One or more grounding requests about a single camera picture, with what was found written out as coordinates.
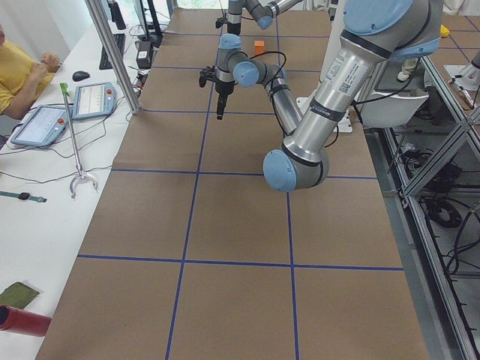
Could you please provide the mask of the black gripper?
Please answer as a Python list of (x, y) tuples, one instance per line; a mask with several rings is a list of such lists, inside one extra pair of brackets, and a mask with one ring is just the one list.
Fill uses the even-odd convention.
[(207, 66), (199, 72), (199, 87), (204, 88), (208, 81), (215, 84), (215, 91), (218, 94), (216, 116), (218, 120), (222, 120), (227, 98), (234, 90), (235, 80), (230, 72), (219, 67)]
[(227, 26), (229, 34), (240, 35), (242, 27), (242, 16), (240, 14), (226, 13), (215, 20), (215, 28), (219, 29), (223, 25)]

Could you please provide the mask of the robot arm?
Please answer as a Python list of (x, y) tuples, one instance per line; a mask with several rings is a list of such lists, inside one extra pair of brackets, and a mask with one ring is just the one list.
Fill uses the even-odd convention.
[(228, 34), (240, 35), (242, 30), (242, 14), (246, 10), (253, 21), (262, 29), (267, 29), (273, 19), (288, 11), (298, 0), (270, 1), (262, 5), (257, 0), (229, 0), (226, 13), (215, 20), (215, 28), (219, 29), (226, 25)]
[(306, 109), (300, 109), (280, 66), (249, 57), (240, 38), (242, 14), (248, 12), (261, 29), (293, 6), (291, 1), (230, 1), (217, 26), (226, 26), (217, 49), (217, 64), (204, 67), (199, 84), (212, 82), (222, 117), (235, 86), (261, 85), (284, 132), (279, 149), (264, 158), (268, 185), (280, 192), (312, 188), (327, 176), (325, 144), (353, 103), (374, 67), (388, 59), (419, 58), (440, 43), (441, 1), (347, 1), (340, 49)]

